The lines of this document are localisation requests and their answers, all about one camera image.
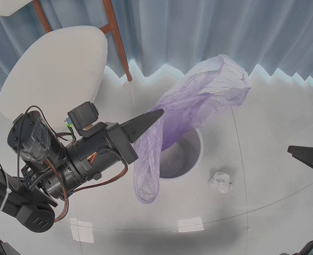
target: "wooden chair leg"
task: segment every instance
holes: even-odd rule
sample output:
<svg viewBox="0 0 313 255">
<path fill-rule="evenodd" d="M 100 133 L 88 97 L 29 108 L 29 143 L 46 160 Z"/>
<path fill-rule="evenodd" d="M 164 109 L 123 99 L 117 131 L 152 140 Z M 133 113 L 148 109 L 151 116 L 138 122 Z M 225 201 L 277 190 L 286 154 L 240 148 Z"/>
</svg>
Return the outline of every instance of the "wooden chair leg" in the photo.
<svg viewBox="0 0 313 255">
<path fill-rule="evenodd" d="M 32 1 L 33 5 L 34 5 L 34 8 L 36 10 L 36 13 L 44 27 L 44 30 L 46 31 L 46 33 L 48 32 L 51 32 L 52 29 L 48 23 L 48 20 L 47 20 L 47 17 L 46 15 L 44 14 L 44 11 L 43 11 L 43 8 L 41 6 L 41 3 L 40 3 L 40 0 L 34 0 Z"/>
<path fill-rule="evenodd" d="M 110 27 L 113 31 L 114 40 L 116 42 L 117 50 L 119 51 L 119 56 L 120 56 L 120 59 L 122 62 L 123 69 L 124 69 L 125 74 L 127 76 L 127 80 L 131 81 L 132 76 L 131 76 L 131 73 L 129 72 L 128 61 L 127 61 L 125 49 L 123 48 L 123 43 L 122 43 L 119 27 L 118 27 L 117 22 L 116 22 L 116 17 L 115 17 L 113 5 L 112 5 L 112 0 L 103 0 L 103 4 L 104 4 L 104 8 L 107 12 L 109 24 L 111 25 Z"/>
</svg>

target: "translucent purple trash bag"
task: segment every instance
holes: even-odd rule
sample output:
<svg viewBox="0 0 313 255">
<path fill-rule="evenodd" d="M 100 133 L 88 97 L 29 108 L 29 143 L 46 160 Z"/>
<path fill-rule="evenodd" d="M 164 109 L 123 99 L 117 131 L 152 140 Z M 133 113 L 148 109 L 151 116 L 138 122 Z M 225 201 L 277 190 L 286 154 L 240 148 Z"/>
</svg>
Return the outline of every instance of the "translucent purple trash bag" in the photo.
<svg viewBox="0 0 313 255">
<path fill-rule="evenodd" d="M 163 116 L 134 147 L 139 156 L 134 162 L 134 188 L 141 203 L 152 203 L 158 196 L 161 151 L 230 106 L 241 105 L 249 90 L 245 70 L 218 55 L 194 66 L 160 98 L 151 111 L 163 109 Z"/>
</svg>

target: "floor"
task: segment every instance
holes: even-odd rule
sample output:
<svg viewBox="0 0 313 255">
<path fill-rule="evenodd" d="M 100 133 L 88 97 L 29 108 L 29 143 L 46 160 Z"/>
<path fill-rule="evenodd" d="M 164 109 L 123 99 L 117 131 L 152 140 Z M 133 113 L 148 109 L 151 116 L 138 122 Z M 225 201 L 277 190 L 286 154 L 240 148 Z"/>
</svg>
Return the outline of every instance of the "floor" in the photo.
<svg viewBox="0 0 313 255">
<path fill-rule="evenodd" d="M 178 77 L 161 71 L 123 86 L 107 70 L 95 100 L 103 121 L 124 122 L 151 108 Z M 133 166 L 113 184 L 76 193 L 65 219 L 35 234 L 0 212 L 0 238 L 22 255 L 219 254 L 299 252 L 313 240 L 313 170 L 287 153 L 313 147 L 313 80 L 270 77 L 260 66 L 251 90 L 201 130 L 201 164 L 184 179 L 161 182 L 157 200 L 144 205 L 133 188 Z M 14 175 L 15 154 L 6 145 L 11 122 L 0 114 L 0 160 Z M 116 164 L 103 180 L 122 170 Z M 232 187 L 220 194 L 208 180 L 223 170 Z M 60 203 L 56 212 L 61 211 Z"/>
</svg>

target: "chair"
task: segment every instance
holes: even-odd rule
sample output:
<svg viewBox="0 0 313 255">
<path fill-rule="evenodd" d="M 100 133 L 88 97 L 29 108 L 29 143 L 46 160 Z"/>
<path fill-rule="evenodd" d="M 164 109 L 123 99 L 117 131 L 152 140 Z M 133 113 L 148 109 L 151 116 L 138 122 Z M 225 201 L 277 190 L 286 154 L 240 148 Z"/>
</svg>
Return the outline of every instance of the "chair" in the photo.
<svg viewBox="0 0 313 255">
<path fill-rule="evenodd" d="M 10 16 L 31 1 L 0 0 L 0 15 Z M 41 9 L 39 0 L 33 3 L 42 21 L 43 10 L 37 10 Z M 114 26 L 109 21 L 106 30 Z M 52 127 L 65 126 L 69 110 L 95 100 L 107 49 L 107 39 L 96 27 L 75 26 L 48 32 L 26 50 L 11 70 L 1 89 L 0 112 L 14 120 L 29 106 L 37 105 Z"/>
</svg>

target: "white chair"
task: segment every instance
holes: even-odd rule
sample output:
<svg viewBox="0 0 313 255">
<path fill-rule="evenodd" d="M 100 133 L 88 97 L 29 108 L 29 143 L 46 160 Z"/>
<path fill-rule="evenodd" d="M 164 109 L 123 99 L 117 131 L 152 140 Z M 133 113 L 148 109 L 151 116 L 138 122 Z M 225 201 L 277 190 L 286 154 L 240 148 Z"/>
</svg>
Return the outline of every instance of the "white chair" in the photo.
<svg viewBox="0 0 313 255">
<path fill-rule="evenodd" d="M 0 0 L 0 15 L 10 16 L 33 0 Z M 49 124 L 65 126 L 67 112 L 97 95 L 107 61 L 104 33 L 91 26 L 51 31 L 18 60 L 0 93 L 0 112 L 10 120 L 39 106 Z"/>
</svg>

